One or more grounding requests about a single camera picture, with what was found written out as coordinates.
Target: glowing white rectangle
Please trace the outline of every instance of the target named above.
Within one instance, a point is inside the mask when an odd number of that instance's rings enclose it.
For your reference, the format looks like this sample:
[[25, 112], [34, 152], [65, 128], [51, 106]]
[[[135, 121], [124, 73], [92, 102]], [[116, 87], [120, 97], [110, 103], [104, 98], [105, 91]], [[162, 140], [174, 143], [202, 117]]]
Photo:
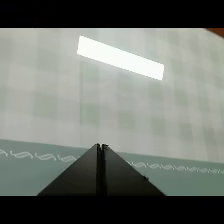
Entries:
[[83, 36], [79, 37], [77, 54], [154, 79], [163, 79], [163, 64]]

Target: black triangular object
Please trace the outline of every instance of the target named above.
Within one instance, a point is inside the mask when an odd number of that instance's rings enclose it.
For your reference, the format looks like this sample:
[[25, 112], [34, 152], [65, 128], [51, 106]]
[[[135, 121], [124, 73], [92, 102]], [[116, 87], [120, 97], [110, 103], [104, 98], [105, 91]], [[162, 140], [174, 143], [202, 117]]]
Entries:
[[107, 145], [105, 154], [107, 195], [164, 196], [148, 179], [137, 172]]
[[38, 196], [45, 195], [130, 195], [164, 196], [107, 145], [94, 145], [69, 166]]
[[97, 190], [96, 144], [53, 180], [38, 196], [45, 195], [95, 195]]

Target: white swirl pattern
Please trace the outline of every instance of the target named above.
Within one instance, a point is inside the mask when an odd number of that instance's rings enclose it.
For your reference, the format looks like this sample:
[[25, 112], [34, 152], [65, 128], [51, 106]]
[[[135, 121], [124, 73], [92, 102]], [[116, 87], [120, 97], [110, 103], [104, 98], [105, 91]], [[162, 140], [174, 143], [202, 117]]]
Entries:
[[[47, 153], [47, 154], [43, 154], [43, 155], [38, 155], [37, 153], [34, 153], [34, 155], [32, 155], [30, 152], [18, 152], [18, 153], [13, 153], [12, 151], [9, 151], [9, 153], [7, 153], [6, 151], [0, 149], [0, 156], [6, 156], [8, 157], [13, 156], [16, 159], [26, 159], [26, 158], [30, 158], [30, 159], [39, 159], [42, 161], [45, 160], [53, 160], [53, 161], [61, 161], [61, 162], [73, 162], [76, 161], [79, 156], [74, 157], [74, 156], [65, 156], [65, 157], [61, 157], [60, 155], [54, 156], [53, 154]], [[176, 170], [179, 172], [183, 172], [183, 171], [188, 171], [188, 172], [198, 172], [198, 173], [207, 173], [207, 174], [224, 174], [224, 170], [220, 170], [220, 169], [210, 169], [210, 168], [199, 168], [199, 167], [185, 167], [185, 166], [175, 166], [175, 165], [170, 165], [170, 164], [159, 164], [159, 163], [153, 163], [153, 164], [149, 164], [149, 163], [144, 163], [144, 162], [129, 162], [126, 161], [129, 165], [136, 167], [136, 168], [150, 168], [150, 169], [163, 169], [166, 171], [169, 170]]]

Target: plaid fabric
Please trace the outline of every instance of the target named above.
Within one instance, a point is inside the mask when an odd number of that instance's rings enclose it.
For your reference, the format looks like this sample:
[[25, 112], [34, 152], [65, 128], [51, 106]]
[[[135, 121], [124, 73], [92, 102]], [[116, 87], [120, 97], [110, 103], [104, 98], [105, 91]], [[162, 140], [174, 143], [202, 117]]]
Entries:
[[[162, 81], [76, 54], [80, 35]], [[0, 138], [224, 161], [224, 41], [204, 29], [0, 29]]]

